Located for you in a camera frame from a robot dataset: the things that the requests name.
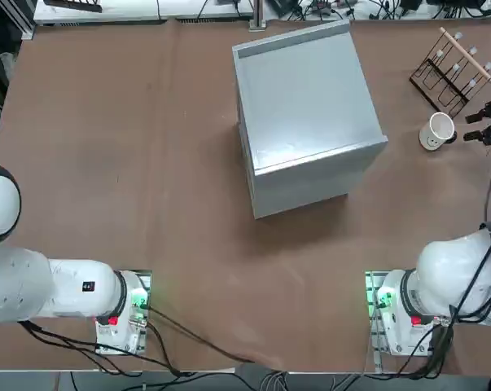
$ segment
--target black wire rack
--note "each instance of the black wire rack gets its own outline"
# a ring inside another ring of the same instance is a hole
[[[44,0],[47,6],[72,8],[73,10],[102,12],[99,0]]]
[[[411,74],[410,82],[437,112],[454,118],[488,83],[491,63],[482,67],[474,58],[477,49],[464,49],[441,27],[441,36]]]

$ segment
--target gray metal box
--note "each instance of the gray metal box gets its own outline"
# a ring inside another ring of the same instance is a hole
[[[349,22],[233,47],[254,217],[351,191],[383,135]]]

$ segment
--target brown tabletop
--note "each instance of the brown tabletop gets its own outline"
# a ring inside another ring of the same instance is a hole
[[[489,22],[442,25],[477,45],[480,62],[491,61]],[[408,76],[440,24],[355,23],[388,146],[348,196],[255,221],[230,48],[304,26],[275,23],[265,33],[249,33],[245,23],[39,29],[22,46],[0,125],[0,164],[23,195],[9,245],[151,269],[156,307],[268,367],[362,371],[369,325],[363,272],[413,267],[429,241],[477,229],[491,158],[461,138],[435,153],[419,146],[418,129],[432,110]],[[321,72],[320,64],[310,66]],[[489,99],[491,86],[463,113]],[[181,368],[233,366],[154,320]],[[91,320],[37,322],[94,339]],[[152,338],[149,345],[148,354],[159,357]],[[395,365],[385,359],[385,368]],[[18,325],[0,325],[0,369],[92,367]],[[457,326],[445,370],[491,375],[491,327]]]

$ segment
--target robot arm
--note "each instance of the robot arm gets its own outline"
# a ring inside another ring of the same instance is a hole
[[[410,355],[434,324],[450,319],[489,246],[491,236],[487,229],[458,239],[432,242],[420,253],[416,269],[388,273],[376,300],[391,354]],[[475,313],[490,297],[491,254],[459,316]],[[491,311],[481,324],[491,326]],[[416,355],[427,355],[430,340],[431,336],[423,340]]]
[[[98,343],[137,353],[147,325],[148,287],[142,279],[98,261],[47,259],[2,245],[15,229],[20,210],[19,186],[0,166],[0,323],[91,317]]]

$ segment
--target white cup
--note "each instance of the white cup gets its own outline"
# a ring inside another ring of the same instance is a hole
[[[419,132],[419,141],[424,149],[435,151],[446,142],[452,143],[454,140],[450,139],[454,133],[455,125],[451,118],[443,112],[436,112]]]

